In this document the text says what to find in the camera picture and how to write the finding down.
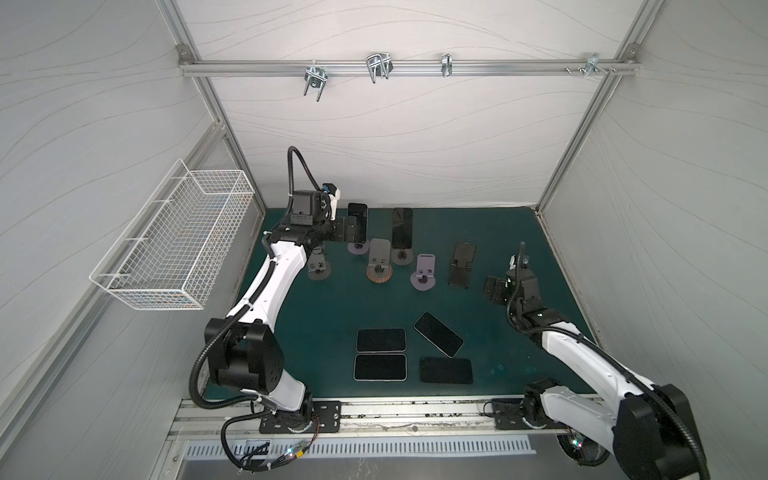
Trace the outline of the dark phone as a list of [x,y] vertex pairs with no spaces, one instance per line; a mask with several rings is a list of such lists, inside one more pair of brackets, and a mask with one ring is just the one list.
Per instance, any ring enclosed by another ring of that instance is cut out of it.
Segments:
[[392,212],[392,243],[396,250],[408,250],[413,242],[413,210],[395,208]]

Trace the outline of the silver-edged phone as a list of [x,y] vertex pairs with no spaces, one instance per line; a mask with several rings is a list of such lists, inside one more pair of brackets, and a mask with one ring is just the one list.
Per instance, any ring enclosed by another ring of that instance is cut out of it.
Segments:
[[419,317],[414,329],[449,358],[454,358],[464,345],[464,340],[456,332],[430,312]]

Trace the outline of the black phone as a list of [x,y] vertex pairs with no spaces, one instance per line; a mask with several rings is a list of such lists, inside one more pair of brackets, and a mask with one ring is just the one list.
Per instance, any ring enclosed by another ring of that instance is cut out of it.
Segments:
[[422,383],[470,385],[474,382],[472,363],[464,358],[423,357],[419,375]]

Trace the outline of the pink-edged phone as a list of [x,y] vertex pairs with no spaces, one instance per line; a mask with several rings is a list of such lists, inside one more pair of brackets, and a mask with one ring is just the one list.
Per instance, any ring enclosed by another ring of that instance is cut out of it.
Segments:
[[406,348],[406,332],[403,328],[368,328],[357,332],[358,353],[401,353]]

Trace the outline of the white-edged phone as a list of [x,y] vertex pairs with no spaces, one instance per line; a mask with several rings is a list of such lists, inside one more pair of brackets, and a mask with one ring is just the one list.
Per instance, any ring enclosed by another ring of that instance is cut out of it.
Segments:
[[404,354],[359,354],[354,361],[353,378],[359,382],[403,382],[407,373]]

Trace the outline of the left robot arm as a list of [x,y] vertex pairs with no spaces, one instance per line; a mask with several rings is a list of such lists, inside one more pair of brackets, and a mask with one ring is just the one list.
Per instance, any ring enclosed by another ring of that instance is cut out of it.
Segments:
[[266,257],[257,276],[225,317],[206,326],[205,345],[188,383],[197,407],[215,410],[254,401],[303,421],[311,415],[311,393],[285,370],[274,330],[283,302],[313,251],[327,242],[367,240],[368,206],[351,202],[340,217],[339,199],[332,184],[298,191],[289,197],[281,220],[263,234]]

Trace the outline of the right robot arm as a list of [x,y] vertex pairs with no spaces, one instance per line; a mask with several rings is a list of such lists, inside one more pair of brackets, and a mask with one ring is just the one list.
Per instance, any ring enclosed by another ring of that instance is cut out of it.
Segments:
[[524,245],[511,256],[504,276],[487,278],[485,290],[505,307],[514,331],[568,366],[597,395],[577,394],[552,378],[531,383],[520,403],[526,426],[563,426],[558,444],[581,466],[597,467],[614,458],[630,479],[710,478],[686,394],[626,367],[547,307]]

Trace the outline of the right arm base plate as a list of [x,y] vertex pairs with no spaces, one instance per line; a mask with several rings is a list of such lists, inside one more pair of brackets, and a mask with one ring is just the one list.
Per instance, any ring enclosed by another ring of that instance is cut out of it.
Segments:
[[545,415],[537,400],[524,398],[491,399],[483,413],[494,422],[494,428],[502,431],[563,430],[567,427]]

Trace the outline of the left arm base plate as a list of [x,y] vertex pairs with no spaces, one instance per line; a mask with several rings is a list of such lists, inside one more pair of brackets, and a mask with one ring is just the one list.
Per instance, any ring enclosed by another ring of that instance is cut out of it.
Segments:
[[261,434],[312,434],[338,433],[341,423],[339,401],[313,401],[298,411],[278,410],[262,418],[259,425]]

